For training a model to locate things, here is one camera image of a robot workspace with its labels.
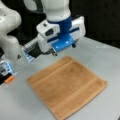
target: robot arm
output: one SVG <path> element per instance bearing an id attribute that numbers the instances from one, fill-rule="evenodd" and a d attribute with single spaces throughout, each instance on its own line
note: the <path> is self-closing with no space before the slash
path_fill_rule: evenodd
<path id="1" fill-rule="evenodd" d="M 72 21 L 69 0 L 41 0 L 47 19 L 37 26 L 42 52 L 55 53 L 74 45 L 85 35 L 84 17 Z"/>
<path id="2" fill-rule="evenodd" d="M 58 53 L 73 46 L 85 35 L 84 17 L 72 21 L 69 0 L 24 0 L 26 7 L 39 12 L 43 6 L 46 20 L 37 26 L 37 37 L 28 43 L 27 48 L 38 42 L 43 53 Z M 20 15 L 7 8 L 0 0 L 0 46 L 5 57 L 18 68 L 26 62 L 17 38 L 8 33 L 21 24 Z"/>
<path id="3" fill-rule="evenodd" d="M 21 17 L 19 13 L 6 7 L 0 0 L 0 47 L 5 53 L 5 58 L 18 67 L 25 62 L 25 58 L 17 38 L 8 35 L 8 33 L 20 24 Z"/>

